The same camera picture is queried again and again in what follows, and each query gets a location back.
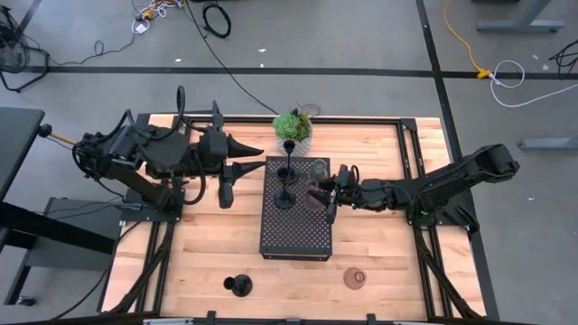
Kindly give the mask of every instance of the gray floor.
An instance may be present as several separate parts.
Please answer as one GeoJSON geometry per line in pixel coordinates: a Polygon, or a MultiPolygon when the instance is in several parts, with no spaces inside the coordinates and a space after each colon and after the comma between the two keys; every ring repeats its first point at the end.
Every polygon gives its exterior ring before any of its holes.
{"type": "MultiPolygon", "coordinates": [[[[22,20],[31,2],[4,0],[13,7],[17,21],[22,20]]],[[[547,65],[547,72],[554,72],[555,65],[546,59],[573,42],[578,30],[574,19],[578,6],[572,0],[550,4],[544,18],[565,19],[567,27],[558,34],[544,35],[475,31],[477,20],[514,17],[527,1],[453,2],[452,24],[471,43],[477,62],[489,69],[510,59],[522,63],[527,71],[541,72],[547,65]]],[[[471,71],[466,50],[445,29],[443,1],[426,0],[425,4],[442,69],[471,71]]],[[[238,0],[223,1],[222,5],[233,21],[233,33],[226,40],[209,37],[209,42],[231,67],[431,68],[413,1],[238,0]]],[[[194,8],[198,13],[200,6],[194,8]]],[[[92,54],[95,40],[102,40],[107,49],[128,42],[131,10],[129,1],[43,1],[26,34],[55,60],[80,60],[92,54]]],[[[169,11],[167,18],[154,21],[151,30],[137,36],[126,51],[86,65],[216,67],[218,63],[187,17],[169,11]]],[[[31,76],[9,76],[9,82],[16,84],[31,76]]],[[[299,101],[316,103],[327,115],[442,115],[433,79],[238,76],[238,80],[280,111],[299,101]]],[[[523,88],[499,91],[499,95],[516,103],[572,84],[531,80],[523,88]]],[[[0,107],[41,108],[46,111],[45,122],[55,130],[79,138],[87,131],[106,132],[128,107],[135,113],[173,111],[178,85],[187,90],[189,109],[208,107],[216,99],[226,113],[266,113],[228,76],[181,74],[53,73],[20,95],[0,89],[0,107]]],[[[524,153],[517,149],[517,142],[525,137],[575,135],[576,91],[508,109],[493,100],[488,81],[447,79],[445,85],[462,150],[468,153],[484,144],[503,143],[522,165],[513,181],[482,184],[474,190],[502,320],[573,323],[573,306],[578,299],[573,285],[578,273],[578,218],[573,208],[578,191],[578,153],[524,153]]],[[[114,182],[110,186],[121,189],[114,182]]],[[[50,196],[110,199],[108,193],[81,177],[70,153],[37,140],[7,199],[37,210],[43,209],[50,196]]],[[[0,294],[7,290],[15,272],[13,266],[22,255],[17,249],[2,253],[0,294]]],[[[47,319],[72,305],[98,277],[99,273],[34,270],[23,293],[37,297],[38,305],[0,306],[1,321],[47,319]]],[[[74,315],[94,313],[97,300],[93,295],[74,315]]]]}

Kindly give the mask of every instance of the perforated black box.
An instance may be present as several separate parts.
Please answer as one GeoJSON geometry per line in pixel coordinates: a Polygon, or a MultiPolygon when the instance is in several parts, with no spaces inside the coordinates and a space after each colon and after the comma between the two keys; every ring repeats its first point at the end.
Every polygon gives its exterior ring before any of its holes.
{"type": "Polygon", "coordinates": [[[327,261],[331,256],[331,225],[325,221],[325,211],[309,210],[304,203],[308,172],[317,159],[327,163],[329,175],[328,158],[291,158],[291,166],[299,172],[299,180],[287,185],[287,189],[295,194],[296,202],[289,209],[279,209],[274,195],[283,189],[283,184],[277,178],[277,170],[286,167],[287,158],[266,157],[259,248],[264,258],[327,261]]]}

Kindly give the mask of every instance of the small round disc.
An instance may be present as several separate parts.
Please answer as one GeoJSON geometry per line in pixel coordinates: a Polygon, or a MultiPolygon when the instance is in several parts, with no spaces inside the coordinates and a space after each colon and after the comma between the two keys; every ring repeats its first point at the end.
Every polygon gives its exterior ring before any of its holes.
{"type": "Polygon", "coordinates": [[[367,279],[365,272],[359,270],[357,267],[350,267],[343,273],[343,282],[351,290],[361,289],[367,279]]]}

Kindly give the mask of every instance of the wooden tabletop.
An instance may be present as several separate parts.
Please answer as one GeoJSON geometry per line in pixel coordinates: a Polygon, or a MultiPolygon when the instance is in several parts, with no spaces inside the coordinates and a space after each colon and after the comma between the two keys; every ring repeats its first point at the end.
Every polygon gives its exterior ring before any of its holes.
{"type": "MultiPolygon", "coordinates": [[[[170,126],[172,119],[171,115],[152,115],[149,123],[170,126]]],[[[416,122],[426,171],[443,167],[449,157],[440,120],[417,118],[416,122]]],[[[361,179],[404,177],[393,126],[313,128],[312,150],[307,156],[330,157],[332,173],[341,164],[356,164],[361,179]]],[[[262,161],[268,155],[279,155],[269,124],[235,123],[225,125],[224,130],[242,144],[265,150],[261,156],[236,161],[262,161]]],[[[406,141],[413,162],[408,135],[406,141]]],[[[414,164],[412,169],[416,176],[414,164]]],[[[207,311],[216,311],[220,318],[365,320],[366,314],[375,313],[378,320],[426,319],[413,230],[406,224],[404,212],[339,208],[329,261],[265,260],[258,253],[263,179],[261,168],[237,181],[231,209],[219,208],[219,182],[208,179],[203,200],[185,206],[172,242],[162,316],[205,317],[207,311]],[[367,274],[365,286],[357,291],[343,283],[343,272],[352,266],[367,274]],[[237,298],[223,287],[226,277],[237,274],[253,280],[248,297],[237,298]]],[[[194,198],[198,189],[198,181],[187,185],[187,199],[194,198]]],[[[114,307],[141,273],[150,227],[139,225],[118,245],[103,311],[114,307]]],[[[470,306],[484,314],[467,234],[451,226],[438,227],[438,233],[449,279],[470,306]]],[[[430,278],[435,309],[441,315],[438,285],[431,272],[430,278]]],[[[151,283],[149,288],[154,288],[155,277],[151,283]]],[[[148,293],[149,310],[153,291],[148,293]]]]}

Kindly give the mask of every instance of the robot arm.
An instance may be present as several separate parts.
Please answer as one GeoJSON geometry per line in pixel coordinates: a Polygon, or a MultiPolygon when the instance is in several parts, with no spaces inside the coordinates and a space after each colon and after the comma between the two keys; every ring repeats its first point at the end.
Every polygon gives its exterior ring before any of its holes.
{"type": "Polygon", "coordinates": [[[322,190],[310,190],[309,193],[327,207],[327,221],[331,224],[339,205],[376,212],[410,209],[430,213],[480,182],[510,180],[518,169],[519,164],[512,159],[508,149],[503,144],[494,144],[413,180],[370,179],[359,184],[357,166],[348,170],[342,165],[337,175],[320,181],[322,190]]]}
{"type": "Polygon", "coordinates": [[[223,209],[233,204],[232,187],[235,181],[264,162],[226,164],[227,158],[248,157],[263,151],[238,143],[222,131],[223,115],[213,101],[212,125],[201,128],[183,118],[184,88],[177,91],[178,123],[172,128],[149,125],[146,129],[135,124],[129,110],[117,127],[108,135],[84,134],[74,144],[72,155],[85,177],[99,180],[118,180],[143,196],[143,200],[160,211],[169,211],[179,204],[196,204],[202,199],[207,176],[219,176],[219,205],[223,209]],[[123,125],[128,119],[130,125],[123,125]],[[202,136],[198,143],[189,144],[189,137],[179,133],[182,124],[202,136]],[[151,183],[138,174],[146,163],[146,174],[154,179],[171,180],[172,187],[151,183]],[[199,196],[185,200],[182,178],[199,177],[199,196]]]}

